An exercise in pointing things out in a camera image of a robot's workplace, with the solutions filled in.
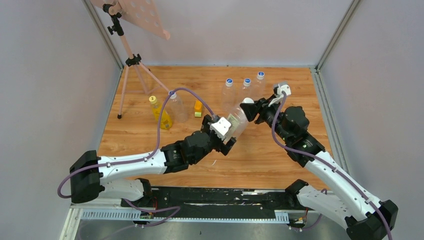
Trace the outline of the white bottle cap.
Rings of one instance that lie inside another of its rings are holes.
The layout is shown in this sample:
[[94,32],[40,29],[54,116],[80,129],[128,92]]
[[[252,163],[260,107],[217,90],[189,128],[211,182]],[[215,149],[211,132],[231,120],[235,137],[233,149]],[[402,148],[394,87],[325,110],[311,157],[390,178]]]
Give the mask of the white bottle cap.
[[255,103],[255,101],[254,101],[253,99],[251,99],[250,97],[245,97],[245,98],[242,100],[242,103],[243,103],[243,104],[254,104],[254,103]]

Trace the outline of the blue Pocari Sweat cap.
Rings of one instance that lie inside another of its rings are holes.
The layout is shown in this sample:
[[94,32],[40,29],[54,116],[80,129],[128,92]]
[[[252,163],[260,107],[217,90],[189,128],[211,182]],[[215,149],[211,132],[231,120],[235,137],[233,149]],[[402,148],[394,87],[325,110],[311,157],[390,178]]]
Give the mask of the blue Pocari Sweat cap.
[[169,92],[169,98],[170,99],[175,99],[177,97],[177,94],[176,94],[176,92],[175,91],[170,91]]

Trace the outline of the large pineapple juice bottle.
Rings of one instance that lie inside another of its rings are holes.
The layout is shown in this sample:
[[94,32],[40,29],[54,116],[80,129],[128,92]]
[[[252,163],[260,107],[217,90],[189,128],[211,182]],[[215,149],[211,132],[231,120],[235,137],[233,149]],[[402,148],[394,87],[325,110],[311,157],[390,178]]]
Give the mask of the large pineapple juice bottle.
[[227,120],[231,123],[231,127],[228,130],[228,134],[224,140],[226,144],[231,138],[236,140],[242,135],[244,130],[247,128],[249,121],[245,115],[245,112],[240,107],[240,102],[236,104],[227,116]]

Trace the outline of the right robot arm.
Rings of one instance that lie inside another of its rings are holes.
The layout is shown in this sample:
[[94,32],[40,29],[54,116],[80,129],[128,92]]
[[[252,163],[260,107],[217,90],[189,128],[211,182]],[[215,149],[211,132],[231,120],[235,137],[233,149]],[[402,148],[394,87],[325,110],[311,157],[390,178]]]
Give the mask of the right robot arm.
[[397,205],[382,201],[355,181],[309,132],[310,124],[301,106],[282,109],[286,98],[254,101],[245,98],[240,107],[247,120],[266,123],[274,141],[302,168],[320,178],[333,192],[328,195],[298,179],[286,188],[286,204],[303,206],[340,225],[352,240],[393,239]]

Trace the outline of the yellow bottle cap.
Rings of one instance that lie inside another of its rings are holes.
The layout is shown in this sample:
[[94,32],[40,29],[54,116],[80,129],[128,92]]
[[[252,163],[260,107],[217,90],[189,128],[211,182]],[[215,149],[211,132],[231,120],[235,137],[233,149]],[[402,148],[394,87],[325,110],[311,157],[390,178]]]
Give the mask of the yellow bottle cap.
[[155,104],[157,102],[157,98],[154,95],[150,96],[148,100],[151,104]]

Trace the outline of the yellow label juice bottle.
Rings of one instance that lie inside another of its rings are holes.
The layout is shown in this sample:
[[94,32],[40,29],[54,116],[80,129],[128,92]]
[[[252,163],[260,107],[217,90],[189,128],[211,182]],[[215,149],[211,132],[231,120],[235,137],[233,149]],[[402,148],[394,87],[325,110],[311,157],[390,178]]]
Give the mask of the yellow label juice bottle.
[[160,128],[162,130],[169,130],[172,127],[173,122],[168,112],[165,109],[162,109],[163,103],[157,99],[155,104],[150,103],[150,107],[155,120],[160,124]]

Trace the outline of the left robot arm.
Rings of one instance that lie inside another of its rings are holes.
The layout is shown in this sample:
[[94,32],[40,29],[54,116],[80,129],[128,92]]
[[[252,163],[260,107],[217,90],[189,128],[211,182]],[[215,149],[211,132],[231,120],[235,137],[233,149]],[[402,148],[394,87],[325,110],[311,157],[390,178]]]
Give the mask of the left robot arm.
[[230,133],[232,126],[224,117],[206,115],[200,130],[151,152],[109,157],[98,156],[95,150],[86,151],[69,169],[71,202],[124,198],[149,206],[153,193],[147,189],[147,181],[129,177],[184,171],[212,151],[226,156],[236,143]]

